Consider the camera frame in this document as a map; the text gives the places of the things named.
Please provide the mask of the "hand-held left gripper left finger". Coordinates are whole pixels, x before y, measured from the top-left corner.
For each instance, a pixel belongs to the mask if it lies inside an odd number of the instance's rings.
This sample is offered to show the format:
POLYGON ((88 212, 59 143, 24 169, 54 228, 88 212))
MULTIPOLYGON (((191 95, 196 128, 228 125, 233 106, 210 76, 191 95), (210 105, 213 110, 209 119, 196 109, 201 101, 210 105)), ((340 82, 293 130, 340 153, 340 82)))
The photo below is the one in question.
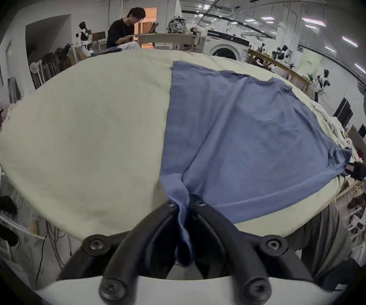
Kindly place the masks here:
POLYGON ((92 277, 103 269, 98 294, 104 302, 134 302, 137 277, 146 250, 170 225, 175 225, 178 207, 167 201, 147 215, 132 230, 111 236, 90 235, 65 264, 57 281, 92 277))

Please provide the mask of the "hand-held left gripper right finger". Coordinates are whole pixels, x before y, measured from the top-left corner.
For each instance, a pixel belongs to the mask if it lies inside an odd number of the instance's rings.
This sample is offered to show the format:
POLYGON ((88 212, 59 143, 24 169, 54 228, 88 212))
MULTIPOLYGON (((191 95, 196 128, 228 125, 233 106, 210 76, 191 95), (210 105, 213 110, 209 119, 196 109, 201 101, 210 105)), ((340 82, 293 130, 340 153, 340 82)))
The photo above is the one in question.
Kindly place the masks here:
POLYGON ((240 231, 204 201, 191 203, 197 223, 217 242, 233 278, 241 304, 265 304, 272 296, 269 277, 313 283, 313 277, 287 240, 278 235, 257 236, 240 231))

